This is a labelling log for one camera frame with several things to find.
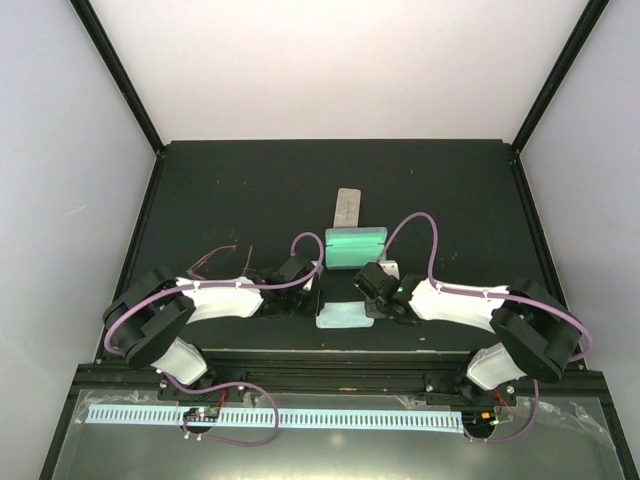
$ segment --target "black table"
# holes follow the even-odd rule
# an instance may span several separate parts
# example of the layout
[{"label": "black table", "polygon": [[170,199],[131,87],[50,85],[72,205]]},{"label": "black table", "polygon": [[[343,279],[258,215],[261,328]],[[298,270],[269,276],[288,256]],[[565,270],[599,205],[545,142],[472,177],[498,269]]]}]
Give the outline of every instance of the black table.
[{"label": "black table", "polygon": [[[516,188],[508,145],[499,140],[180,141],[170,144],[141,242],[135,280],[158,266],[174,274],[210,250],[200,273],[234,278],[253,245],[251,267],[281,264],[292,239],[331,228],[337,191],[362,191],[359,226],[389,232],[408,214],[438,222],[437,278],[469,285],[544,284]],[[409,224],[389,257],[401,274],[424,272],[431,248],[424,221]],[[300,251],[315,258],[305,240]],[[361,300],[354,271],[325,272],[327,302]],[[419,327],[379,319],[365,329],[320,330],[313,319],[225,318],[188,325],[183,338],[205,350],[465,352],[494,343],[487,332],[440,321]]]}]

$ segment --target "gray wall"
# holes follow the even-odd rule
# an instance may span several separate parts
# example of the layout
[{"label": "gray wall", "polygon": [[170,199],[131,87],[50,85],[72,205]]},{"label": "gray wall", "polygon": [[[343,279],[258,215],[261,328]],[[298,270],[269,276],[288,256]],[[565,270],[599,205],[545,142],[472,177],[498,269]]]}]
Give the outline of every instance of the gray wall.
[{"label": "gray wall", "polygon": [[610,2],[523,161],[564,290],[640,462],[640,3]]},{"label": "gray wall", "polygon": [[153,154],[68,0],[0,7],[0,471],[37,478]]}]

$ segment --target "black tabletop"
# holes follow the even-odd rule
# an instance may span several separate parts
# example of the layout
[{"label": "black tabletop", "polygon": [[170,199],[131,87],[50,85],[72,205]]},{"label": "black tabletop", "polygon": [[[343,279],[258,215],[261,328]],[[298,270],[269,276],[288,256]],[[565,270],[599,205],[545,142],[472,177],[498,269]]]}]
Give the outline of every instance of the black tabletop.
[{"label": "black tabletop", "polygon": [[[361,227],[389,232],[408,214],[438,222],[436,277],[468,285],[543,284],[533,241],[499,140],[180,141],[164,166],[135,258],[133,280],[169,267],[176,275],[212,249],[199,270],[207,278],[237,277],[253,246],[251,268],[278,266],[292,239],[333,225],[341,187],[362,191]],[[389,251],[401,274],[425,272],[431,248],[426,221],[407,225]],[[312,240],[300,252],[316,258]],[[327,302],[361,300],[354,271],[329,271]],[[321,330],[313,319],[225,318],[188,325],[182,337],[203,349],[468,351],[492,335],[441,321],[419,327],[379,319],[371,328]]]}]

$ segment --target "white wall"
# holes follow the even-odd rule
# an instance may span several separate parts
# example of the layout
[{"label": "white wall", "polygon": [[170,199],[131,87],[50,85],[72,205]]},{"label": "white wall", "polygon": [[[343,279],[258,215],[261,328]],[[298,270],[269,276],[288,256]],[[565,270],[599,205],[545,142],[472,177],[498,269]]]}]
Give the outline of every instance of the white wall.
[{"label": "white wall", "polygon": [[93,0],[160,136],[512,141],[586,0]]},{"label": "white wall", "polygon": [[68,0],[0,7],[0,472],[37,478],[153,154]]},{"label": "white wall", "polygon": [[640,465],[640,3],[610,2],[523,152],[573,311]]}]

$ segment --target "black metal frame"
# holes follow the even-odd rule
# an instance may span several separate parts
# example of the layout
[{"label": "black metal frame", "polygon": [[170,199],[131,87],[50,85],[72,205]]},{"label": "black metal frame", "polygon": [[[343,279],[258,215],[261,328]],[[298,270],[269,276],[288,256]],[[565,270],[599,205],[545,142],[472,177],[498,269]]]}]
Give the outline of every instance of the black metal frame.
[{"label": "black metal frame", "polygon": [[[115,294],[117,297],[128,287],[131,279],[142,234],[162,175],[165,146],[90,1],[70,1],[140,124],[140,128],[157,154],[156,164],[117,284]],[[607,3],[608,0],[589,1],[511,145],[512,158],[510,162],[514,181],[520,194],[545,283],[549,292],[563,304],[565,299],[562,288],[519,155]],[[42,470],[41,479],[51,478],[53,475],[75,402],[81,390],[123,388],[158,390],[159,388],[160,377],[155,372],[151,370],[133,371],[119,359],[103,358],[103,353],[102,347],[100,347],[94,364],[78,367]],[[349,387],[357,388],[360,393],[417,394],[424,392],[425,375],[446,373],[457,369],[466,355],[207,352],[206,357],[211,364],[216,365],[218,370],[240,369],[246,371],[249,381],[253,380],[274,392],[327,393],[339,392],[340,388]],[[516,388],[522,394],[532,394],[531,384],[526,381],[516,384]],[[572,365],[565,372],[559,384],[542,385],[541,394],[545,396],[597,397],[616,444],[618,458],[625,472],[625,477],[629,480],[640,478],[631,458],[604,376],[601,373],[587,371],[584,365]]]}]

